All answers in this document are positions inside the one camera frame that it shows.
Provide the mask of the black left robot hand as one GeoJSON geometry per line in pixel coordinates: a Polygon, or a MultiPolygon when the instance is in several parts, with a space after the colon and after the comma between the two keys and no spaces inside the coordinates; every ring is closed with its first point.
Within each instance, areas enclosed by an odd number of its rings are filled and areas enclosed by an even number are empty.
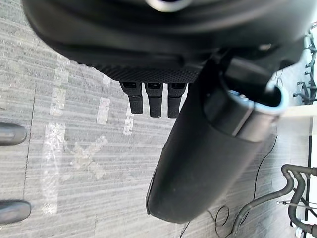
{"type": "Polygon", "coordinates": [[[148,214],[193,220],[255,158],[287,107],[271,86],[296,64],[314,0],[25,0],[25,16],[49,47],[118,81],[131,112],[175,123],[146,197],[148,214]]]}

